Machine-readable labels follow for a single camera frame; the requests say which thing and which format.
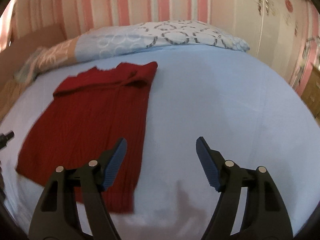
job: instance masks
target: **red garment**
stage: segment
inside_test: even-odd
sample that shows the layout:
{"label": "red garment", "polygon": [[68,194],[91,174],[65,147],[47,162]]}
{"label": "red garment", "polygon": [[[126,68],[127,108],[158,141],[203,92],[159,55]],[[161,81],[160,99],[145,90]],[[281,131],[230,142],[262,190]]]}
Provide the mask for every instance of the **red garment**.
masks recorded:
{"label": "red garment", "polygon": [[[119,137],[127,154],[112,187],[102,193],[110,212],[133,212],[142,159],[148,97],[157,63],[96,67],[66,78],[30,130],[17,172],[45,185],[57,166],[74,169],[111,149]],[[81,201],[79,188],[76,199]]]}

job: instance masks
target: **brown fabric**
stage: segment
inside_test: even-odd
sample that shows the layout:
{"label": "brown fabric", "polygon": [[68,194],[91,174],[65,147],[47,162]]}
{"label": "brown fabric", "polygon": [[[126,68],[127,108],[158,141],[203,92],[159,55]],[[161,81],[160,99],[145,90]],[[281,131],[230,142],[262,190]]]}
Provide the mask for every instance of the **brown fabric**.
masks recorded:
{"label": "brown fabric", "polygon": [[19,84],[14,79],[7,81],[0,91],[0,123],[25,90],[24,84]]}
{"label": "brown fabric", "polygon": [[0,90],[38,47],[50,48],[65,41],[59,25],[51,25],[11,43],[0,53]]}

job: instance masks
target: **black object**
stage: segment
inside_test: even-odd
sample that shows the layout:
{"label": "black object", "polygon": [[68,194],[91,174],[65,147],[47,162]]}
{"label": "black object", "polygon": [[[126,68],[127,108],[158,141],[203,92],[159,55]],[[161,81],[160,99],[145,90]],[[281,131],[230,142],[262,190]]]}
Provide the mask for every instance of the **black object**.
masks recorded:
{"label": "black object", "polygon": [[0,150],[7,146],[7,142],[10,141],[14,137],[14,132],[10,131],[7,134],[0,134]]}
{"label": "black object", "polygon": [[[100,193],[106,189],[108,165],[123,143],[124,139],[120,139],[112,150],[103,152],[97,161],[90,161],[81,168],[64,170],[60,166],[56,169],[37,204],[29,230],[30,240],[121,240]],[[264,167],[254,171],[225,161],[218,151],[209,148],[202,137],[197,140],[196,150],[210,184],[221,192],[202,240],[293,239],[287,210]],[[73,187],[82,189],[93,236],[81,230]],[[248,187],[244,220],[241,231],[230,236],[241,187]]]}

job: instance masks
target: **red sweater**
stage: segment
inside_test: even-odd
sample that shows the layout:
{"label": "red sweater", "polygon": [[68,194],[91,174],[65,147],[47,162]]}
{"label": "red sweater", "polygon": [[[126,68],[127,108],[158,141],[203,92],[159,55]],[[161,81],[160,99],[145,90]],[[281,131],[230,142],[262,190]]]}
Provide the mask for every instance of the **red sweater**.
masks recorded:
{"label": "red sweater", "polygon": [[[25,139],[17,172],[44,186],[57,166],[81,167],[124,137],[127,154],[113,186],[102,196],[110,212],[133,212],[156,69],[156,62],[121,63],[115,69],[94,67],[66,78]],[[81,201],[79,188],[75,190]]]}

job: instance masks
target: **blue gripper pad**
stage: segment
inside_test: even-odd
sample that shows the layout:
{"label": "blue gripper pad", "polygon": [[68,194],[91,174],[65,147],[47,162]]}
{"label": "blue gripper pad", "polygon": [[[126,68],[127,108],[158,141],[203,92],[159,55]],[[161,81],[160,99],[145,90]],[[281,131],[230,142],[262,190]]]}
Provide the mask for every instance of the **blue gripper pad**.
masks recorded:
{"label": "blue gripper pad", "polygon": [[209,181],[211,187],[220,192],[220,169],[213,161],[209,151],[212,151],[203,137],[199,137],[196,141],[196,152],[201,162],[202,168]]}
{"label": "blue gripper pad", "polygon": [[113,185],[126,152],[127,141],[123,138],[104,170],[104,180],[101,184],[104,190]]}

